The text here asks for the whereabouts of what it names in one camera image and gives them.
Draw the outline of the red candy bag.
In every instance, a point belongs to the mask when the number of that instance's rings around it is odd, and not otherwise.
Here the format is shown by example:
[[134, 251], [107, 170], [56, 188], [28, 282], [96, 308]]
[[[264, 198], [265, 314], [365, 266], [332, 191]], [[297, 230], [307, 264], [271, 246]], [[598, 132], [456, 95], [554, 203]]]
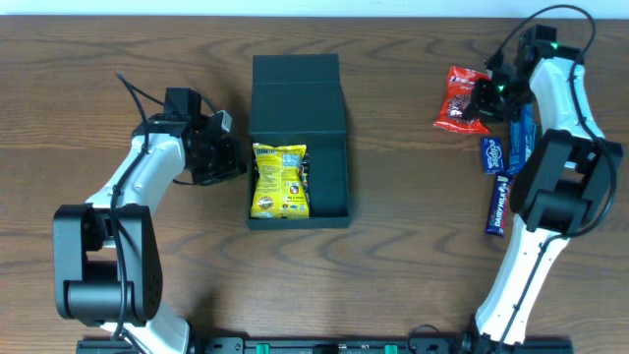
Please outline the red candy bag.
[[451, 66], [446, 80], [446, 95], [433, 126], [453, 133], [488, 134], [489, 129], [478, 115], [466, 116], [465, 110], [472, 99], [472, 91], [479, 79], [489, 79], [487, 74]]

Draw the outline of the blue cookie pack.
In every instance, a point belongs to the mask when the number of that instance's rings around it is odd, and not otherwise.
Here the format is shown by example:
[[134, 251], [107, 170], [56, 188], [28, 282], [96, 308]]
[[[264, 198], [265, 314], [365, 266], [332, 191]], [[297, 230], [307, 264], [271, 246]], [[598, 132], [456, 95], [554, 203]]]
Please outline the blue cookie pack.
[[509, 174], [516, 175], [522, 170], [535, 148], [536, 137], [533, 104], [525, 104], [520, 109], [519, 119], [509, 124]]

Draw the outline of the yellow snack bag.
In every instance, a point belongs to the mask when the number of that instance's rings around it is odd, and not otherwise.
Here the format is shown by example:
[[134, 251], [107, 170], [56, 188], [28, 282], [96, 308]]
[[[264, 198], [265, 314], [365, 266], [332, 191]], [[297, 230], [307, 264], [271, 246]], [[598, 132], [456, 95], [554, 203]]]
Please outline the yellow snack bag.
[[253, 151], [258, 177], [251, 218], [309, 218], [310, 206], [301, 176], [307, 146], [255, 143]]

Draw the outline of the black box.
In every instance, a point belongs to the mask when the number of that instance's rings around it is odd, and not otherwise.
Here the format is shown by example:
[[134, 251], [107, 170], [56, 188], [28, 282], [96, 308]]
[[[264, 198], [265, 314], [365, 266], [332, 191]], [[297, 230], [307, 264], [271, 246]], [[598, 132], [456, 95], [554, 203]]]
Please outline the black box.
[[250, 217], [250, 229], [349, 226], [347, 117], [336, 54], [256, 55], [248, 133], [253, 143], [305, 145], [310, 156], [310, 216]]

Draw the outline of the Haribo gummy bag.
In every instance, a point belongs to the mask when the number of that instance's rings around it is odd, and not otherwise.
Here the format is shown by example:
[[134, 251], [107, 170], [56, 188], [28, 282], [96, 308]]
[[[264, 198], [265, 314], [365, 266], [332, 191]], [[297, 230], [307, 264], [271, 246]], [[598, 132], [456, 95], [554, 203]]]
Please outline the Haribo gummy bag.
[[301, 166], [300, 166], [300, 179], [304, 188], [304, 193], [305, 193], [306, 201], [308, 204], [311, 203], [310, 170], [311, 170], [310, 155], [306, 153], [302, 159]]

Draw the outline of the purple Dairy Milk bar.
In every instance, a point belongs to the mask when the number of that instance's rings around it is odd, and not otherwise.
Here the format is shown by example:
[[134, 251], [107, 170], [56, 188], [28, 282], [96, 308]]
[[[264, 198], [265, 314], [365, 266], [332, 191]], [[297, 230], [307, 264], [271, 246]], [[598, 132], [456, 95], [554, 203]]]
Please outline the purple Dairy Milk bar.
[[487, 213], [485, 233], [504, 236], [506, 210], [509, 207], [509, 196], [512, 186], [512, 176], [499, 172], [495, 174], [490, 205]]

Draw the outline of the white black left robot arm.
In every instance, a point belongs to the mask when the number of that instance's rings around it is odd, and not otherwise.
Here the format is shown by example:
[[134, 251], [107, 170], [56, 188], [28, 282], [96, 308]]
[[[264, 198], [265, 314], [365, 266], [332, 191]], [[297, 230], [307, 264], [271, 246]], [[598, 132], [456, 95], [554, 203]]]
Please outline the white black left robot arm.
[[188, 170], [208, 185], [244, 172], [231, 116], [155, 114], [132, 133], [131, 149], [84, 203], [53, 217], [55, 305], [64, 319], [100, 327], [80, 353], [208, 353], [211, 341], [163, 302], [153, 215], [173, 180]]

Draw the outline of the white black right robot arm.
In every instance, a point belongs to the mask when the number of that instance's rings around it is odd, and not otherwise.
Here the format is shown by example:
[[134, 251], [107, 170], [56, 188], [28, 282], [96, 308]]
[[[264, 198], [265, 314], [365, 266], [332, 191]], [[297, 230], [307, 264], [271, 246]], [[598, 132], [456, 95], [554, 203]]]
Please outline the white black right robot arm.
[[497, 51], [486, 66], [491, 76], [482, 94], [489, 107], [515, 118], [534, 100], [543, 134], [510, 189], [510, 243], [460, 350], [513, 353], [528, 346], [528, 318], [556, 258], [607, 213], [623, 150], [605, 139], [591, 114], [583, 50], [526, 44], [513, 64]]

